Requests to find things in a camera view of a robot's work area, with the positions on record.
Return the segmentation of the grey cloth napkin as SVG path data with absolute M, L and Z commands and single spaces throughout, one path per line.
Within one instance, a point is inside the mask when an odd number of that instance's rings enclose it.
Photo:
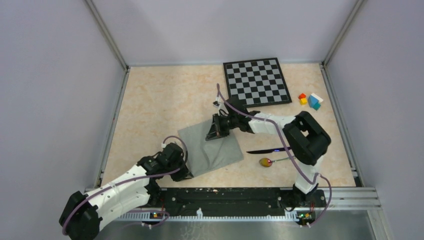
M 178 130 L 188 150 L 188 168 L 194 177 L 218 170 L 244 159 L 236 136 L 206 140 L 212 120 Z

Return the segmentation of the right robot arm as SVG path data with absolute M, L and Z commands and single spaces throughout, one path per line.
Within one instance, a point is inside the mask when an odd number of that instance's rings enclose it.
M 213 104 L 218 112 L 212 116 L 212 124 L 206 141 L 225 138 L 233 129 L 250 134 L 277 135 L 283 150 L 297 170 L 291 193 L 284 198 L 290 208 L 308 206 L 314 198 L 321 177 L 320 168 L 331 138 L 307 111 L 295 116 L 277 116 L 260 111 L 248 111 L 240 100 L 216 99 Z

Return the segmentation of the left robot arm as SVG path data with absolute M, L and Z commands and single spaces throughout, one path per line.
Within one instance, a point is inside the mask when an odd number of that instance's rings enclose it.
M 72 240 L 93 240 L 109 223 L 137 207 L 154 207 L 160 202 L 157 180 L 170 176 L 175 182 L 192 177 L 187 167 L 188 150 L 176 143 L 142 157 L 109 183 L 83 193 L 74 192 L 60 215 L 62 234 Z

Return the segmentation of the dark purple knife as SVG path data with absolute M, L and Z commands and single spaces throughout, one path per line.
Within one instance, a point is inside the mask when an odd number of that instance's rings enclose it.
M 260 154 L 284 152 L 285 150 L 286 149 L 284 147 L 279 147 L 279 148 L 270 148 L 270 149 L 250 150 L 250 151 L 247 151 L 246 153 L 253 154 L 253 155 L 260 155 Z

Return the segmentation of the iridescent metal spoon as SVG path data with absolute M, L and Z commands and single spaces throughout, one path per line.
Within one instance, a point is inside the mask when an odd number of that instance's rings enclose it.
M 269 159 L 269 158 L 261 158 L 258 163 L 265 168 L 269 168 L 271 167 L 274 163 L 276 162 L 280 162 L 280 161 L 286 161 L 286 160 L 290 160 L 289 157 L 285 157 L 285 158 L 280 158 L 280 159 Z

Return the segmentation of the black and grey chessboard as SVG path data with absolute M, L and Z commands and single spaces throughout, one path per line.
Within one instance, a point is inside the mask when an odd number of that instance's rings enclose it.
M 292 98 L 278 58 L 224 62 L 227 93 L 246 108 L 289 104 Z

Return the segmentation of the yellow wooden block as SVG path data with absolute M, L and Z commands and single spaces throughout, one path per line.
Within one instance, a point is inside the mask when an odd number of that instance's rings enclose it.
M 303 105 L 306 105 L 307 103 L 308 103 L 308 99 L 307 98 L 300 98 L 299 99 L 299 103 L 303 106 Z

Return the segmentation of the red wooden block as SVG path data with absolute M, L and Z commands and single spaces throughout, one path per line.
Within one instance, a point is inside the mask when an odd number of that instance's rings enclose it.
M 304 93 L 301 93 L 299 96 L 298 96 L 298 98 L 299 99 L 305 99 L 307 96 L 304 94 Z

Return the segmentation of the blue wooden block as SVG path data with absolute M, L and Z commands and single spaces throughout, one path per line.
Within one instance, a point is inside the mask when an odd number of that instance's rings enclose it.
M 310 108 L 315 108 L 316 105 L 320 104 L 319 100 L 312 95 L 308 97 L 307 101 Z

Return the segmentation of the teal wooden block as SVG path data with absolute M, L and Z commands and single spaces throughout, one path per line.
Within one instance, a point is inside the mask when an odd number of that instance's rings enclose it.
M 316 111 L 318 111 L 318 110 L 320 109 L 320 107 L 321 107 L 321 103 L 320 103 L 320 102 L 316 102 L 316 103 L 312 106 L 312 108 L 313 108 L 314 110 L 316 110 Z

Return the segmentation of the white wooden block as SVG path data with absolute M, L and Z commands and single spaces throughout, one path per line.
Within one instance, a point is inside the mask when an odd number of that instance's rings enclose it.
M 315 93 L 312 93 L 310 96 L 314 97 L 319 103 L 322 103 L 324 101 L 320 96 Z

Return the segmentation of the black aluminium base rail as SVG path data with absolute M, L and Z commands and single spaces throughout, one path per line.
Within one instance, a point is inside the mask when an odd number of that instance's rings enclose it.
M 311 195 L 309 205 L 285 206 L 292 189 L 164 188 L 155 205 L 136 207 L 114 221 L 146 228 L 171 222 L 293 222 L 307 226 L 327 211 L 374 210 L 381 207 L 377 192 L 366 187 L 323 187 Z

